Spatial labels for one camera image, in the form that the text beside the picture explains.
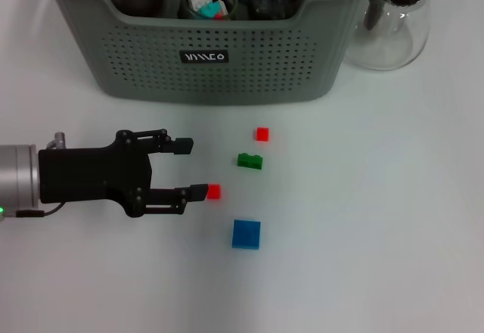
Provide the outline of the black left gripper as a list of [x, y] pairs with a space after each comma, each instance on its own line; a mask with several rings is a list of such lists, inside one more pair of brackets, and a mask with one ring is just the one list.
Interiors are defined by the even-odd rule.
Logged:
[[132, 218], [182, 215], [190, 202], [206, 199], [207, 184], [151, 189], [149, 154], [189, 155], [192, 138], [172, 138], [166, 129], [120, 130], [102, 148], [39, 152], [39, 196], [43, 204], [109, 200]]

